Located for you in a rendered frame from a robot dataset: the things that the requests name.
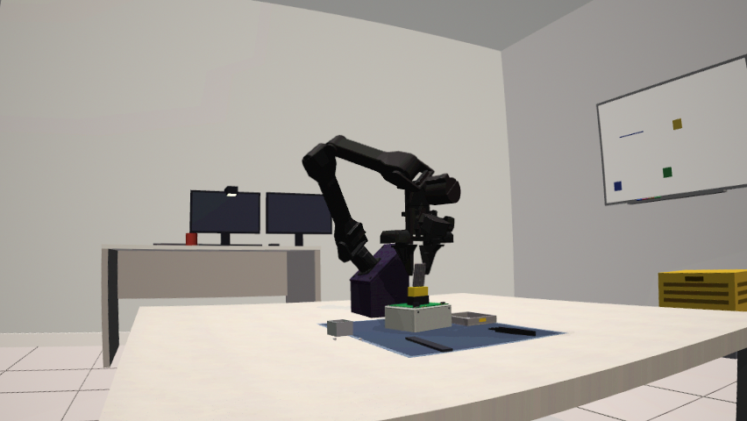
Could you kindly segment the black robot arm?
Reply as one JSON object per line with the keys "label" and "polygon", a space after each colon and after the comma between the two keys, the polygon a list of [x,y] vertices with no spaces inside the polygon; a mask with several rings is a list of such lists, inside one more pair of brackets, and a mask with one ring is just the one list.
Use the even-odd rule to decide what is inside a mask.
{"label": "black robot arm", "polygon": [[[368,239],[361,222],[352,219],[342,191],[338,185],[336,158],[370,168],[382,177],[405,190],[405,207],[430,206],[456,203],[460,199],[459,182],[447,173],[434,175],[435,170],[412,153],[380,149],[354,142],[342,135],[335,136],[326,144],[319,144],[302,159],[309,177],[317,181],[335,224],[334,239],[338,258],[351,261],[359,270],[357,276],[368,275],[381,258],[375,259],[365,248]],[[417,174],[422,174],[412,181]],[[438,217],[438,211],[426,213],[420,209],[414,229],[423,228],[430,235],[445,237],[454,228],[454,218]]]}

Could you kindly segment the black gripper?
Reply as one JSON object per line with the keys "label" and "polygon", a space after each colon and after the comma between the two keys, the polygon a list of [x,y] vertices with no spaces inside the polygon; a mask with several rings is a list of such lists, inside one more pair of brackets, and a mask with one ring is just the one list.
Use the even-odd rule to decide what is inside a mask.
{"label": "black gripper", "polygon": [[[453,243],[451,232],[447,232],[445,237],[442,237],[440,235],[430,235],[423,228],[414,229],[416,216],[420,215],[421,208],[425,208],[426,213],[432,213],[430,206],[405,207],[402,217],[405,217],[406,230],[383,231],[380,235],[381,244],[395,243],[391,247],[396,250],[408,275],[413,275],[414,273],[414,252],[417,247],[417,245],[414,245],[414,241],[423,241],[423,246],[419,246],[419,248],[422,262],[426,264],[426,275],[430,272],[430,267],[437,250],[444,246],[440,244]],[[422,235],[423,237],[421,237]]]}

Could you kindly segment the blue-grey flat mat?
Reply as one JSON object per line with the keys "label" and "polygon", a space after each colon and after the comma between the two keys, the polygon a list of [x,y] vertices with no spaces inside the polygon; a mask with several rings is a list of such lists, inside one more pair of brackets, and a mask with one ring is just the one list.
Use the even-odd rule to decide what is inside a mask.
{"label": "blue-grey flat mat", "polygon": [[[516,328],[536,332],[536,336],[515,335],[504,332],[488,330],[491,327]],[[566,334],[566,332],[555,332],[537,328],[529,328],[520,325],[507,325],[503,323],[486,325],[455,325],[424,332],[406,332],[401,330],[385,329],[384,319],[352,321],[352,335],[350,337],[369,345],[375,345],[392,353],[403,355],[408,358],[442,354],[436,349],[430,349],[413,341],[407,341],[405,337],[417,337],[427,339],[442,346],[452,348],[455,353],[462,350],[476,349],[482,347],[497,346],[508,343],[523,342],[529,339],[541,339],[549,336]]]}

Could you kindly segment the green circuit board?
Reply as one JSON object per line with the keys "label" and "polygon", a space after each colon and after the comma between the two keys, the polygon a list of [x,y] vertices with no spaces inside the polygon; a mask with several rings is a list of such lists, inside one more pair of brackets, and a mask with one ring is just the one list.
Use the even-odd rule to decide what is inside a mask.
{"label": "green circuit board", "polygon": [[421,307],[444,305],[444,304],[448,304],[448,303],[434,303],[434,302],[429,302],[427,304],[419,304],[419,307],[412,307],[412,306],[409,306],[407,303],[395,304],[395,305],[388,305],[388,306],[401,307],[401,308],[421,308]]}

